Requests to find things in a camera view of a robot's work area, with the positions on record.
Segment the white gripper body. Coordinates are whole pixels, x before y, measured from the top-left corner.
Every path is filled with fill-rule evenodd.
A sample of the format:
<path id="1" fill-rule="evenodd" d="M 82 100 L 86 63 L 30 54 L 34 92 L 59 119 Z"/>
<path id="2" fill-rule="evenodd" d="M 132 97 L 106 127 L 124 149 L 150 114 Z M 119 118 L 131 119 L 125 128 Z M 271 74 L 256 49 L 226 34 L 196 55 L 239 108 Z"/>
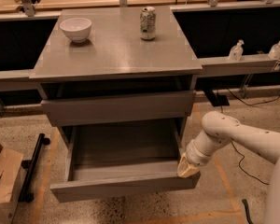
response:
<path id="1" fill-rule="evenodd" d="M 186 157 L 188 162 L 194 166 L 205 166 L 211 160 L 210 156 L 202 154 L 202 152 L 196 148 L 194 140 L 191 140 L 187 144 Z"/>

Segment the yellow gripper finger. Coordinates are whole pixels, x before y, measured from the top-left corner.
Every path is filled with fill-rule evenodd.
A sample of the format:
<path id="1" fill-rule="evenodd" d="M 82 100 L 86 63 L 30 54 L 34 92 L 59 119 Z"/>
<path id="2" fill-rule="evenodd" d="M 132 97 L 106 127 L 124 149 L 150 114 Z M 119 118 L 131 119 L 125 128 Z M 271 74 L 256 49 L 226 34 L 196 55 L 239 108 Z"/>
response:
<path id="1" fill-rule="evenodd" d="M 188 175 L 179 175 L 179 177 L 187 178 L 190 177 L 191 175 L 195 175 L 199 172 L 199 169 L 196 168 L 194 165 L 190 164 L 189 165 L 189 174 Z"/>
<path id="2" fill-rule="evenodd" d="M 189 174 L 189 162 L 187 159 L 187 155 L 185 153 L 182 154 L 179 164 L 177 166 L 177 174 L 178 175 L 188 175 Z"/>

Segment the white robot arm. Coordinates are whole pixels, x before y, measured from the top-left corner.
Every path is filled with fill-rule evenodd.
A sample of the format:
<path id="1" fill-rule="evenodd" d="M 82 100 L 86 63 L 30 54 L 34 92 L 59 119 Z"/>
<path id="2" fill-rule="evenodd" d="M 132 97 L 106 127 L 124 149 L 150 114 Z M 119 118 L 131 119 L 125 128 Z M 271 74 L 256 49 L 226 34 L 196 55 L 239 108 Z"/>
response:
<path id="1" fill-rule="evenodd" d="M 196 174 L 198 167 L 206 165 L 218 149 L 235 141 L 274 164 L 263 224 L 280 224 L 280 133 L 241 124 L 217 111 L 203 116 L 202 127 L 181 155 L 177 175 L 187 178 Z"/>

